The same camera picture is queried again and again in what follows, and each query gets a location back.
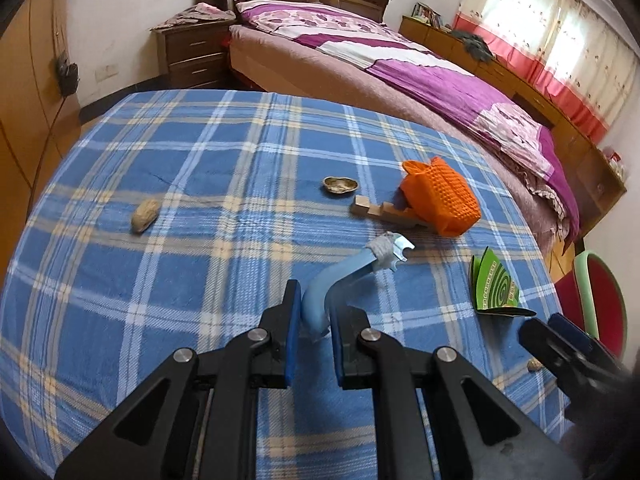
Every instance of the green card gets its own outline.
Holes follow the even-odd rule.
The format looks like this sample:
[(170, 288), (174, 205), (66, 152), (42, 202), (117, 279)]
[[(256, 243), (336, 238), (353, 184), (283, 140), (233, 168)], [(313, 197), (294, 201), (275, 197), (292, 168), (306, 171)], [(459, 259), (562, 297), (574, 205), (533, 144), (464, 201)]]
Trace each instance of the green card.
[(535, 316), (536, 313), (518, 307), (520, 290), (504, 265), (487, 247), (482, 258), (471, 257), (469, 266), (471, 300), (478, 314), (500, 316)]

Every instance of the orange mesh bag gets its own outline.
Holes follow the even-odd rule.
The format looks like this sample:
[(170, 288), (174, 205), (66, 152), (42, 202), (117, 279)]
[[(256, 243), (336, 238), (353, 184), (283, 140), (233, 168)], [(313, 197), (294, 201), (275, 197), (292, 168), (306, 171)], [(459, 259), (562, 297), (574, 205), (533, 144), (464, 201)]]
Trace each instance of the orange mesh bag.
[(439, 156), (431, 164), (406, 160), (400, 184), (409, 206), (440, 236), (455, 237), (480, 219), (480, 206), (465, 179)]

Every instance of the metal screw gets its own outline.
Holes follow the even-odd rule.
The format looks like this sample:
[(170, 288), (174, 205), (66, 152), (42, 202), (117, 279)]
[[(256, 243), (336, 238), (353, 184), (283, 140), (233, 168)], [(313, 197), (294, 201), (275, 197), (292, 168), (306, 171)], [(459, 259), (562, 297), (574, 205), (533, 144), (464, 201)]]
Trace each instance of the metal screw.
[(174, 352), (174, 361), (178, 363), (188, 363), (193, 359), (193, 350), (190, 348), (178, 348)]
[(458, 353), (449, 346), (443, 346), (442, 348), (438, 348), (436, 355), (438, 356), (438, 359), (446, 363), (452, 363), (453, 361), (456, 360), (456, 357), (458, 357)]
[(376, 330), (375, 328), (365, 328), (360, 332), (360, 337), (363, 338), (364, 341), (371, 343), (379, 340), (381, 336), (380, 330)]
[(247, 334), (248, 338), (251, 341), (255, 342), (264, 341), (265, 339), (267, 339), (268, 335), (269, 333), (263, 328), (252, 328)]

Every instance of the wall outlet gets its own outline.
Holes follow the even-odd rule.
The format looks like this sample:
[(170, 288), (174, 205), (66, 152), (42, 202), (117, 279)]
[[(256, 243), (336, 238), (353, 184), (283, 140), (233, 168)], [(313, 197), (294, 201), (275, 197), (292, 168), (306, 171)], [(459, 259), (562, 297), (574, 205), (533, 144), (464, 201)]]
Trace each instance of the wall outlet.
[(95, 82), (99, 83), (104, 81), (105, 79), (115, 76), (118, 72), (119, 70), (116, 64), (101, 66), (95, 71)]

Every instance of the red and green stool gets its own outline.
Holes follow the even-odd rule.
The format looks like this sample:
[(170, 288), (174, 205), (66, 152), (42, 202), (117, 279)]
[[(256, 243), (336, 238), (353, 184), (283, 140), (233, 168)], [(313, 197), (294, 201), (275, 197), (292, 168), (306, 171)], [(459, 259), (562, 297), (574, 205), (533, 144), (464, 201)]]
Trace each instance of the red and green stool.
[(556, 283), (562, 313), (610, 352), (622, 357), (626, 309), (609, 267), (591, 251), (578, 254), (572, 272)]

